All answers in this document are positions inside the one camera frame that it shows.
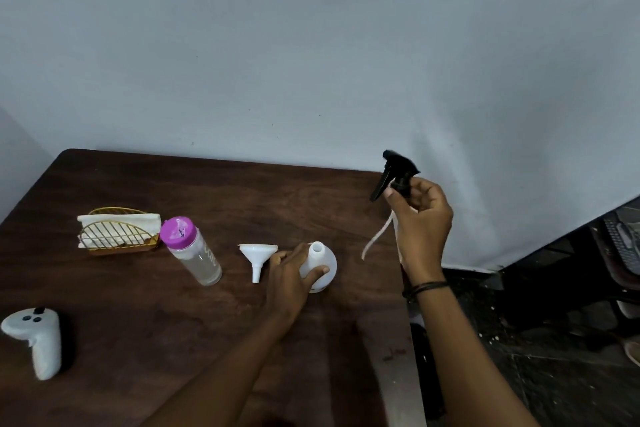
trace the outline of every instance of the clear plastic bottle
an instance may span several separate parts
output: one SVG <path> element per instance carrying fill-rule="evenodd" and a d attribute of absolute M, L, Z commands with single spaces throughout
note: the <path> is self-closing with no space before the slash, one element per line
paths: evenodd
<path fill-rule="evenodd" d="M 166 220 L 160 229 L 160 239 L 203 286 L 212 286 L 222 277 L 222 268 L 211 248 L 186 216 Z"/>

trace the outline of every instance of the white plastic bottle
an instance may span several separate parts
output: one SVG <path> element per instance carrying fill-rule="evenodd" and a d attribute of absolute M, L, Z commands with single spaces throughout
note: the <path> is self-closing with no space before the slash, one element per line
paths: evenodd
<path fill-rule="evenodd" d="M 211 248 L 186 216 L 166 220 L 160 229 L 160 239 L 203 286 L 212 286 L 222 277 L 222 268 Z"/>
<path fill-rule="evenodd" d="M 331 249 L 322 242 L 314 241 L 309 245 L 309 255 L 305 263 L 300 266 L 300 277 L 304 278 L 311 271 L 320 265 L 329 267 L 329 271 L 314 282 L 311 286 L 311 294 L 322 291 L 335 277 L 338 270 L 338 261 Z"/>

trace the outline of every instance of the dark brown table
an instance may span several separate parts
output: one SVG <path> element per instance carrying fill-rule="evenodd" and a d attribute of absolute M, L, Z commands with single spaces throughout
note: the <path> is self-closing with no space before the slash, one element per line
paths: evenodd
<path fill-rule="evenodd" d="M 0 226 L 0 316 L 44 305 L 72 333 L 71 366 L 39 382 L 26 343 L 0 337 L 0 425 L 133 426 L 234 342 L 264 301 L 239 243 L 320 240 L 338 273 L 271 354 L 242 425 L 424 425 L 395 240 L 379 174 L 70 149 Z M 162 245 L 92 257 L 76 216 L 128 206 L 187 215 L 223 277 L 203 287 Z"/>

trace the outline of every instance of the bracelet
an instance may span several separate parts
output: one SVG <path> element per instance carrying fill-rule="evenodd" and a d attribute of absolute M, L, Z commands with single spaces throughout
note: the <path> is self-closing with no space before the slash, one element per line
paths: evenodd
<path fill-rule="evenodd" d="M 410 290 L 403 292 L 403 296 L 405 299 L 412 299 L 421 292 L 430 291 L 431 289 L 441 289 L 442 287 L 448 286 L 449 282 L 446 280 L 441 282 L 424 282 L 423 284 L 418 284 L 417 286 L 413 286 Z"/>

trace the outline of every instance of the white plastic funnel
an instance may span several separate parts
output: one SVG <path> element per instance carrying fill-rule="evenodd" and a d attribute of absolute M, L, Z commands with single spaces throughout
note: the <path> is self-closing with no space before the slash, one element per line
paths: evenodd
<path fill-rule="evenodd" d="M 278 245 L 262 245 L 259 243 L 242 243 L 238 245 L 240 252 L 251 262 L 253 267 L 253 283 L 260 282 L 260 269 L 271 255 L 278 251 Z"/>

